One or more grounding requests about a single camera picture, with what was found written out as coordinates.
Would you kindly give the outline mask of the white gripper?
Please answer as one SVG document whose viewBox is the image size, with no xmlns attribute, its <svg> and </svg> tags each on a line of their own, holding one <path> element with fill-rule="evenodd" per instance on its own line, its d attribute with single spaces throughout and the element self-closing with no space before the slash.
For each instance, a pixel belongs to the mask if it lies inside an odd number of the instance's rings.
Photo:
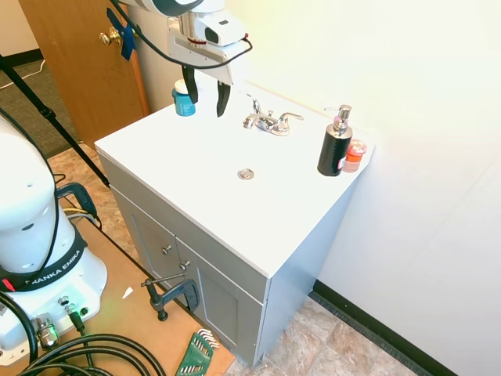
<svg viewBox="0 0 501 376">
<path fill-rule="evenodd" d="M 168 19 L 168 56 L 181 63 L 197 66 L 197 70 L 218 80 L 218 101 L 216 114 L 221 117 L 225 113 L 229 101 L 231 86 L 234 84 L 232 67 L 227 63 L 234 57 L 234 45 L 225 47 L 206 42 L 196 44 L 182 35 L 180 23 L 177 18 Z M 223 67 L 207 69 L 206 66 L 227 63 Z M 195 70 L 191 67 L 182 66 L 182 76 L 186 84 L 189 98 L 193 104 L 198 102 L 198 88 L 195 80 Z"/>
</svg>

